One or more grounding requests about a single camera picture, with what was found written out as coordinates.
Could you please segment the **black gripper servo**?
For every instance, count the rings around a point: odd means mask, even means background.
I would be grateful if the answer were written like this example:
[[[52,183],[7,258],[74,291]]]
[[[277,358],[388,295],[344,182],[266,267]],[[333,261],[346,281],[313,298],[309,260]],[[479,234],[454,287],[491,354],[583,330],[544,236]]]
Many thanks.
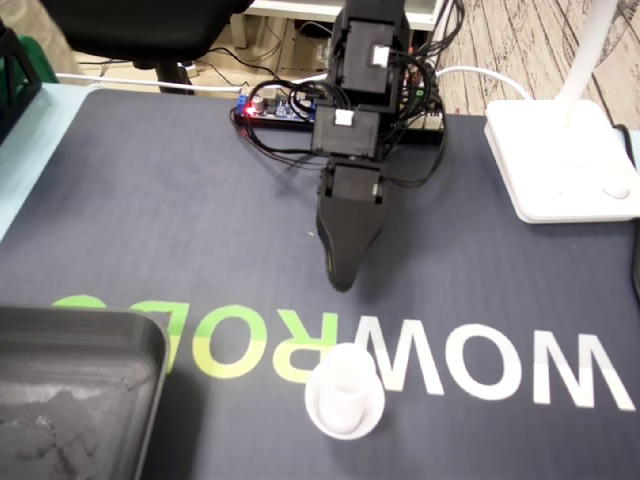
[[[367,161],[329,161],[321,171],[316,227],[329,283],[339,292],[353,286],[368,249],[382,231],[386,180],[385,168]]]

